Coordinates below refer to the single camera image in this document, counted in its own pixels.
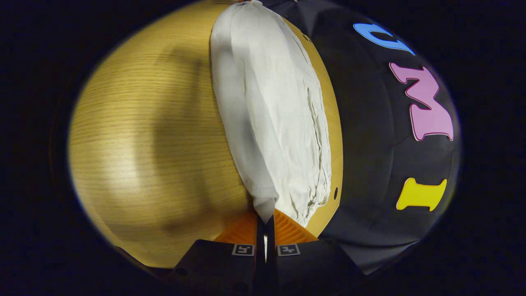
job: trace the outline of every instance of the white towel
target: white towel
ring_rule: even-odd
[[[277,208],[306,227],[331,180],[327,118],[307,52],[257,0],[221,13],[210,52],[228,144],[254,208],[265,222]]]

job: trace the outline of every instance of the wooden table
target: wooden table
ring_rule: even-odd
[[[78,197],[111,244],[150,267],[174,267],[196,239],[214,239],[251,208],[210,73],[211,29],[231,3],[196,2],[123,42],[87,81],[74,111],[68,156]],[[307,226],[318,236],[340,202],[340,118],[318,52],[288,24],[321,82],[332,194],[339,189]]]

